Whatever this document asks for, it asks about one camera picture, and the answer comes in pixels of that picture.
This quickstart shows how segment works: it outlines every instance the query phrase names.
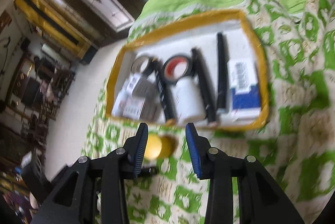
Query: yellow cylindrical object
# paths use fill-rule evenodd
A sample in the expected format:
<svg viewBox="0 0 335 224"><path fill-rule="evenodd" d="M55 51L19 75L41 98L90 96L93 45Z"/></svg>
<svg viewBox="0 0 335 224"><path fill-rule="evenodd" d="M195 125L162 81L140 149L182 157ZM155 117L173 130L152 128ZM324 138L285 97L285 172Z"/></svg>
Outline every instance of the yellow cylindrical object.
<svg viewBox="0 0 335 224"><path fill-rule="evenodd" d="M174 149L173 140L168 136L148 135L144 158L148 161L169 157Z"/></svg>

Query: floor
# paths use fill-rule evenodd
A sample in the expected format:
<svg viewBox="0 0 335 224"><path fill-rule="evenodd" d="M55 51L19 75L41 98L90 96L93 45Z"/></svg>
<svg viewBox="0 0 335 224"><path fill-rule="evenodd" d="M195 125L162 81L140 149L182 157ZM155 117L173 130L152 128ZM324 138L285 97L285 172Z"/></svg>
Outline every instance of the floor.
<svg viewBox="0 0 335 224"><path fill-rule="evenodd" d="M99 91L124 43L122 40L100 49L89 65L78 67L76 80L62 102L57 120L49 122L45 162L48 179L80 157Z"/></svg>

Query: cluttered items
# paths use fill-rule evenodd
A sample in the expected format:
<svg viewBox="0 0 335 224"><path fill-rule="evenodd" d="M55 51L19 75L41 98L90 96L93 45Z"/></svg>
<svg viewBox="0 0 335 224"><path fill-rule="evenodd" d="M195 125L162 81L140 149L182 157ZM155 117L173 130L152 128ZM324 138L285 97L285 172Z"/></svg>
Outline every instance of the cluttered items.
<svg viewBox="0 0 335 224"><path fill-rule="evenodd" d="M238 10L204 14L122 48L108 81L107 117L234 130L265 124L266 68L257 36Z"/></svg>

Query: light green cloth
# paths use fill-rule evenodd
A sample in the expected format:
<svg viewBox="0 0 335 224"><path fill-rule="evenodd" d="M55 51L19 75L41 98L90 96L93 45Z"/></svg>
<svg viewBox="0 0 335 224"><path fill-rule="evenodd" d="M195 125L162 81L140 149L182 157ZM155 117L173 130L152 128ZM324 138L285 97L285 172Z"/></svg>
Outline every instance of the light green cloth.
<svg viewBox="0 0 335 224"><path fill-rule="evenodd" d="M149 0L128 40L192 14L231 6L244 11L267 57L268 123L255 131L198 132L228 155L254 155L305 222L312 223L335 186L334 0ZM300 22L292 15L297 12L303 12ZM91 158L122 146L138 127L137 122L105 120L105 109L103 87L82 151ZM178 146L171 157L155 163L158 175L125 182L130 223L203 224L208 181L193 173L185 129L151 125L149 131L173 137ZM236 180L233 193L237 224Z"/></svg>

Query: bed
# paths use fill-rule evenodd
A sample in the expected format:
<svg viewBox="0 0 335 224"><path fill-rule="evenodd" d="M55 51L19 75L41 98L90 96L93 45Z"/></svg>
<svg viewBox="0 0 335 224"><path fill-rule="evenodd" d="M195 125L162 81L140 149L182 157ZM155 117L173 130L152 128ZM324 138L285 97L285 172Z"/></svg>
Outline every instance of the bed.
<svg viewBox="0 0 335 224"><path fill-rule="evenodd" d="M228 155L254 155L304 221L312 223L335 186L334 0L149 0L128 41L185 17L226 8L243 10L261 40L268 66L270 115L259 130L198 132ZM91 158L122 146L138 126L105 119L106 83L82 149ZM159 175L125 182L130 223L204 223L209 183L199 181L192 171L185 130L149 126L149 131L173 136L178 146L170 158L157 160ZM238 223L237 182L232 182L234 223Z"/></svg>

